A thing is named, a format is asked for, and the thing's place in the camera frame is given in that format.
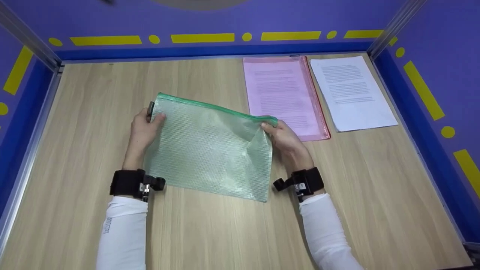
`pink folder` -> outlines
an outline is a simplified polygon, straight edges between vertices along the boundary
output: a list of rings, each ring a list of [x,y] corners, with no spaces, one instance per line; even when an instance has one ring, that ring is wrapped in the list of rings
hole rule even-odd
[[[305,56],[247,57],[243,68],[251,115],[283,120],[303,142],[330,138]]]

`yellow stripe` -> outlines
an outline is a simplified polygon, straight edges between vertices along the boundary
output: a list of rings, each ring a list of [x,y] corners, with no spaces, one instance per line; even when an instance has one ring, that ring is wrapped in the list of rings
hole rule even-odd
[[[139,36],[71,37],[76,46],[139,45]]]
[[[172,43],[233,42],[234,33],[170,35]]]
[[[379,37],[383,30],[348,30],[343,38],[373,38]]]
[[[318,39],[321,31],[306,32],[263,32],[262,41],[278,41],[278,40],[310,40]]]
[[[442,108],[440,108],[440,105],[438,105],[437,100],[430,92],[430,89],[412,61],[406,63],[403,68],[405,69],[407,76],[410,78],[410,81],[412,81],[413,87],[415,87],[417,90],[417,93],[425,104],[425,107],[427,107],[427,110],[432,116],[433,120],[438,120],[444,117],[444,111]]]
[[[12,71],[10,71],[10,75],[3,86],[3,90],[12,95],[17,93],[18,87],[27,71],[32,56],[32,51],[24,46],[18,55],[17,61],[15,61],[15,64],[13,65]]]
[[[475,193],[477,193],[478,197],[480,197],[480,171],[475,162],[472,160],[472,157],[466,149],[453,152],[453,155],[455,156],[458,164],[460,164],[460,167],[472,185],[473,190],[475,190]]]
[[[393,46],[393,45],[395,45],[395,43],[396,43],[397,40],[398,40],[397,37],[393,37],[388,44],[389,44],[390,46]]]

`enclosure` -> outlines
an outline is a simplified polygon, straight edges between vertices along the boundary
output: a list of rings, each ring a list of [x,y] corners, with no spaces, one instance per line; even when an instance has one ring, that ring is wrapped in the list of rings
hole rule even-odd
[[[467,249],[480,243],[476,0],[0,0],[0,13],[2,255],[65,65],[359,52],[458,237]]]

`wrist strap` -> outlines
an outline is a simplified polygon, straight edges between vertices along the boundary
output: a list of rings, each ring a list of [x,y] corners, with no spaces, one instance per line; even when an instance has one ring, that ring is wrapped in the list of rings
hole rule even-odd
[[[295,193],[300,202],[303,201],[303,196],[313,195],[315,191],[321,190],[325,187],[317,167],[293,172],[292,176],[286,181],[279,178],[273,182],[273,185],[277,191],[282,191],[289,186],[294,186]]]
[[[113,174],[110,195],[130,195],[134,198],[142,198],[140,184],[145,176],[144,170],[120,170]]]

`zipper pouch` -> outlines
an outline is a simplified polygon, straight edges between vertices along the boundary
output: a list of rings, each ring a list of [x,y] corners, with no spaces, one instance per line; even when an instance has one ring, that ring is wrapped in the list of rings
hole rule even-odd
[[[260,127],[270,116],[159,93],[155,115],[167,115],[161,136],[148,149],[145,170],[167,185],[261,202],[267,201],[272,144]]]

